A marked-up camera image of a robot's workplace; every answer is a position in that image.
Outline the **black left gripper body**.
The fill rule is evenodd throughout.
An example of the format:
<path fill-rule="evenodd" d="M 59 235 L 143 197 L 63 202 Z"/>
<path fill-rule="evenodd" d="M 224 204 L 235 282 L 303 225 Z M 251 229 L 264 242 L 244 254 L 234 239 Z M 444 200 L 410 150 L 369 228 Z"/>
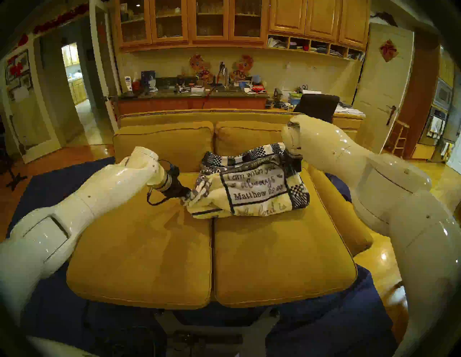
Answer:
<path fill-rule="evenodd" d="M 178 176 L 168 176 L 169 187 L 166 190 L 166 198 L 187 198 L 191 189 L 181 184 Z"/>

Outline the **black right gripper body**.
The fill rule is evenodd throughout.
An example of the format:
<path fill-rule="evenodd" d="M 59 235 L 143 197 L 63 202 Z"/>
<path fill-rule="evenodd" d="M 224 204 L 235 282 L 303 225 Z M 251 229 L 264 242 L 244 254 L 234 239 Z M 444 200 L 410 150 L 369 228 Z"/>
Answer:
<path fill-rule="evenodd" d="M 302 157 L 293 156 L 285 151 L 285 174 L 298 174 L 302 171 Z"/>

